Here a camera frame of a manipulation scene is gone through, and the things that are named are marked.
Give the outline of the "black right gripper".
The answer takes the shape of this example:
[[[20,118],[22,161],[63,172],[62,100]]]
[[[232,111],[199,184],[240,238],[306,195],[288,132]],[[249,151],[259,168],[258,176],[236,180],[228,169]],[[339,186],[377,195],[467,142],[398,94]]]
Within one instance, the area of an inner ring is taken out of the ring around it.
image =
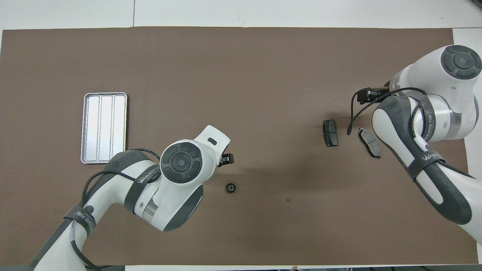
[[[357,91],[357,102],[362,105],[370,103],[382,95],[389,93],[390,89],[387,86],[384,87],[369,87],[369,89],[361,89]]]

